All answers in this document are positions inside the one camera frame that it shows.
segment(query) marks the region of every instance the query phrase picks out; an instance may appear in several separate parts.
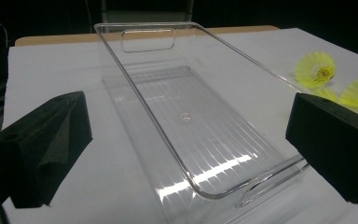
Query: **plastic container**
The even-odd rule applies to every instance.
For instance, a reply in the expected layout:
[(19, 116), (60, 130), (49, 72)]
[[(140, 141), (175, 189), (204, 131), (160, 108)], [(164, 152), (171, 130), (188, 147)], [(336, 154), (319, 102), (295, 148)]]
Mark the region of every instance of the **plastic container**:
[(167, 223), (237, 220), (308, 167), (284, 140), (296, 89), (243, 52), (193, 22), (95, 30), (103, 82)]

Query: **table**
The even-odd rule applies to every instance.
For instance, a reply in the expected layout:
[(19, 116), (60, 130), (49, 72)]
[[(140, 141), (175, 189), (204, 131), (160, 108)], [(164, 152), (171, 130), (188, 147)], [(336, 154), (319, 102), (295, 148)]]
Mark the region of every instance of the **table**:
[[(220, 37), (283, 76), (293, 74), (302, 55), (321, 49), (337, 60), (338, 88), (358, 75), (357, 54), (299, 29), (257, 27), (262, 33), (221, 29)], [(72, 37), (76, 37), (75, 43), (68, 44)], [(85, 42), (95, 38), (95, 35), (24, 37), (10, 49), (4, 127), (53, 96), (79, 88), (91, 92), (88, 96), (88, 107), (93, 114), (91, 122), (103, 127), (93, 130), (103, 141), (98, 146), (96, 141), (91, 142), (89, 150), (83, 152), (62, 182), (50, 207), (22, 210), (15, 209), (10, 201), (4, 203), (13, 224), (139, 223), (153, 219), (148, 214), (155, 207), (147, 203), (147, 198), (153, 195), (144, 192), (145, 177), (136, 155), (130, 150), (111, 147), (129, 143), (120, 122), (96, 119), (113, 118), (117, 114), (99, 108), (100, 102), (110, 99), (95, 76), (96, 43)], [(123, 157), (133, 160), (124, 161)], [(344, 202), (314, 170), (309, 170), (297, 184), (247, 213), (243, 223), (358, 223), (358, 205)]]

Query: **white surface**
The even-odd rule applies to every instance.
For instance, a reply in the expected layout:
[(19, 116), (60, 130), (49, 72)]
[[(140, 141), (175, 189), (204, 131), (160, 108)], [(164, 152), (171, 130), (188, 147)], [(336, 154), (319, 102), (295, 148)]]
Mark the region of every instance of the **white surface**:
[[(336, 59), (333, 90), (342, 91), (358, 77), (357, 54), (298, 29), (220, 36), (289, 80), (299, 59), (315, 50)], [(94, 137), (50, 207), (16, 209), (10, 200), (4, 203), (10, 223), (159, 223), (153, 190), (103, 87), (97, 44), (15, 47), (8, 62), (4, 128), (57, 95), (84, 91)], [(358, 223), (358, 205), (346, 203), (309, 170), (245, 214), (243, 223)]]

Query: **transparent plastic bin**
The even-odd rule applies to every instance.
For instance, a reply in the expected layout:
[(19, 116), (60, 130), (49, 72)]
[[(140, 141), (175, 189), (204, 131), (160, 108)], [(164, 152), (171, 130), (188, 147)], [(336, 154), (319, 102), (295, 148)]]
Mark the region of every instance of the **transparent plastic bin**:
[(308, 167), (284, 140), (296, 89), (243, 52), (193, 22), (95, 30), (103, 83), (167, 223), (238, 220)]

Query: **clear plastic tray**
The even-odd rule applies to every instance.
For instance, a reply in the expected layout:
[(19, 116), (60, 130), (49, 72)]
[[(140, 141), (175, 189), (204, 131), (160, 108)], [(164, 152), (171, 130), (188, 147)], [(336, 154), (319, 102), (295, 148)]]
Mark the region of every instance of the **clear plastic tray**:
[(308, 167), (264, 125), (287, 122), (280, 101), (296, 89), (243, 52), (193, 22), (95, 29), (103, 82), (167, 223), (235, 220)]

